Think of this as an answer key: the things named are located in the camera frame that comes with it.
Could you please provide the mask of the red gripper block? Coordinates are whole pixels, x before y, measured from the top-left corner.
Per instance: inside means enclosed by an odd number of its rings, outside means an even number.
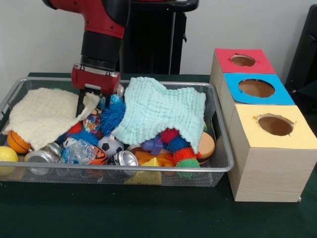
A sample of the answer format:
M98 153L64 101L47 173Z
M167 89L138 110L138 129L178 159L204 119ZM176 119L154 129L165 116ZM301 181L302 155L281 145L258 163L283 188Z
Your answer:
M85 88L99 90L102 94L108 94L104 96L105 109L108 109L111 102L111 94L117 92L120 79L121 74L117 71L96 69L78 63L74 64L71 81L73 87L80 89L76 117L79 116L85 108L83 103L84 97L86 96Z

